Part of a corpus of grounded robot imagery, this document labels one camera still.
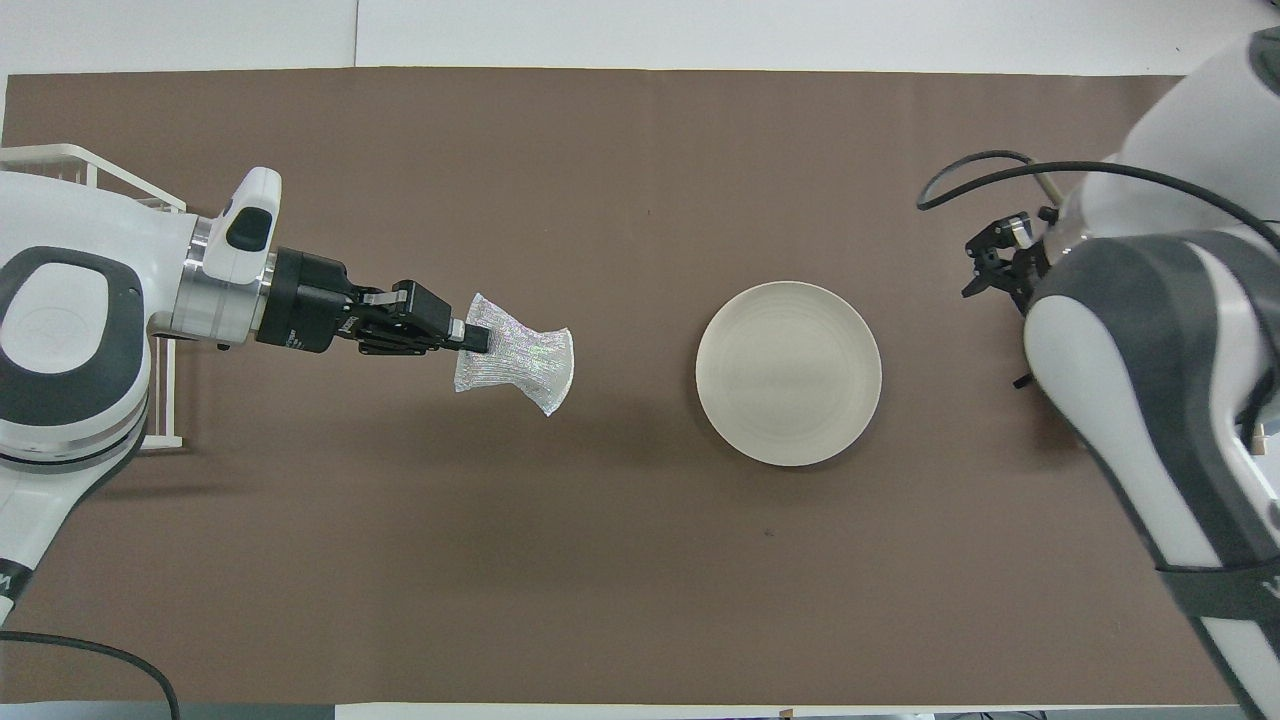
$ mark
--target dish rack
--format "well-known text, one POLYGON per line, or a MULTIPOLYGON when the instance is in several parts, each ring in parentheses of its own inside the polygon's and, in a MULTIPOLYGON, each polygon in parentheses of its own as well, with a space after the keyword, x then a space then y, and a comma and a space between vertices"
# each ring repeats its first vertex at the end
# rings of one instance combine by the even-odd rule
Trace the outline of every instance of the dish rack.
MULTIPOLYGON (((0 169, 101 187, 132 197, 160 213, 187 211, 187 204, 182 200, 78 145, 0 147, 0 169)), ((151 397, 147 410, 151 432, 143 437, 142 450, 182 447, 183 438, 174 424, 178 343, 159 337, 151 338, 151 397)))

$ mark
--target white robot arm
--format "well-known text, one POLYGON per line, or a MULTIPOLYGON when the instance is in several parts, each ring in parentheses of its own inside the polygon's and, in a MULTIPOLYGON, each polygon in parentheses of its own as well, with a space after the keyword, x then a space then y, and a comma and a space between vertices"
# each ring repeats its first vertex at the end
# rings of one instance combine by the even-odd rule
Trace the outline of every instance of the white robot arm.
POLYGON ((1034 379, 1242 707, 1280 720, 1280 462, 1253 454, 1280 415, 1280 28, 1188 76, 1114 160, 1185 182, 1089 174, 1039 240, 996 220, 965 295, 1012 295, 1034 379))
POLYGON ((334 260, 270 251, 280 177, 255 168, 212 219, 0 172, 0 624, 67 515, 137 451, 148 334, 367 355, 486 352, 413 281, 355 286, 334 260))

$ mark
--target brown paper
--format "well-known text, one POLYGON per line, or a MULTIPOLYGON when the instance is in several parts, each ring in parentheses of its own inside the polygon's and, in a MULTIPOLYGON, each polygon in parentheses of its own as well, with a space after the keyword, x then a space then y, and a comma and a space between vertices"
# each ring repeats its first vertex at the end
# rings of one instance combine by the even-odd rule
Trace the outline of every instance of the brown paper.
MULTIPOLYGON (((284 178, 276 243, 570 327, 573 389, 454 395, 453 356, 184 346, 179 432, 67 523, 13 629, 184 700, 1211 703, 1224 684, 1025 372, 963 245, 1030 181, 928 214, 952 159, 1097 159, 1167 78, 346 69, 14 77, 8 145, 74 142, 209 213, 284 178), (879 343, 868 432, 786 470, 703 415, 754 284, 879 343)), ((1070 178, 1062 181, 1070 184, 1070 178)), ((762 342, 771 342, 762 338, 762 342)), ((3 650, 6 701, 151 697, 3 650)))

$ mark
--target ceramic plate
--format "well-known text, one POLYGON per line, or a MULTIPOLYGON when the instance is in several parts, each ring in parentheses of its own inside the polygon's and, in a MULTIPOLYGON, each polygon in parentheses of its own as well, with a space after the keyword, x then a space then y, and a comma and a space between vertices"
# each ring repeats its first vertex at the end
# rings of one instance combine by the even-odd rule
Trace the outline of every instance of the ceramic plate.
POLYGON ((838 295, 772 282, 730 300, 698 346, 698 397, 749 457, 812 465, 863 433, 881 391, 870 328, 838 295))

